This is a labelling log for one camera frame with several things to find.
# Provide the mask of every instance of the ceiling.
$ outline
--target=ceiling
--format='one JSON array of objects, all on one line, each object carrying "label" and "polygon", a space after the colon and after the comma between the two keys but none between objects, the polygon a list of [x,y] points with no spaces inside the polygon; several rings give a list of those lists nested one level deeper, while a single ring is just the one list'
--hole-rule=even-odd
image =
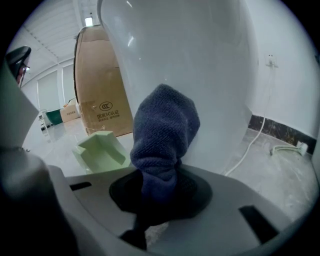
[{"label": "ceiling", "polygon": [[99,24],[97,0],[45,0],[28,17],[8,48],[31,47],[23,83],[74,57],[76,39],[85,18]]}]

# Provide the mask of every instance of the ceiling light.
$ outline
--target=ceiling light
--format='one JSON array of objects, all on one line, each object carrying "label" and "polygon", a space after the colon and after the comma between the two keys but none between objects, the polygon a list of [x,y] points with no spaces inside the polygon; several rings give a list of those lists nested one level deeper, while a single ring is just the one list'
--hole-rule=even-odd
[{"label": "ceiling light", "polygon": [[92,17],[85,18],[84,21],[85,21],[85,26],[86,26],[86,27],[93,26]]}]

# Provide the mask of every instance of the marble baseboard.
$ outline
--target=marble baseboard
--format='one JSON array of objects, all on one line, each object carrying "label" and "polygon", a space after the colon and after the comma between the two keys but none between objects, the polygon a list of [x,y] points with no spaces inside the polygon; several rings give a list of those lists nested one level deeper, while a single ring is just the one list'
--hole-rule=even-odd
[{"label": "marble baseboard", "polygon": [[[260,131],[263,120],[264,118],[262,116],[252,115],[248,127],[255,131]],[[311,155],[314,153],[317,143],[315,138],[305,135],[301,131],[293,129],[285,124],[278,123],[267,118],[265,119],[262,133],[275,137],[294,146],[297,145],[298,141],[306,143],[308,145],[307,152]]]}]

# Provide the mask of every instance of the small box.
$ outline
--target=small box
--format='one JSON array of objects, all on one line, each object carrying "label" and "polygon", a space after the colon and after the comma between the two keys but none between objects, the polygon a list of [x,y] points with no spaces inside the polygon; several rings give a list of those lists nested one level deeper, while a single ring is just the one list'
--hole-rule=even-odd
[{"label": "small box", "polygon": [[80,117],[76,105],[69,105],[60,109],[60,114],[64,123]]}]

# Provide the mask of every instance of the cardboard box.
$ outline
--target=cardboard box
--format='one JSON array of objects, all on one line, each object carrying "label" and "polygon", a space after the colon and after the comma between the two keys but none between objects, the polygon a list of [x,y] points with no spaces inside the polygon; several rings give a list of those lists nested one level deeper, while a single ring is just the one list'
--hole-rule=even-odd
[{"label": "cardboard box", "polygon": [[133,131],[133,118],[118,61],[100,25],[84,27],[75,45],[74,89],[87,134]]},{"label": "cardboard box", "polygon": [[60,109],[60,114],[64,123],[80,117],[76,105],[68,105]]}]

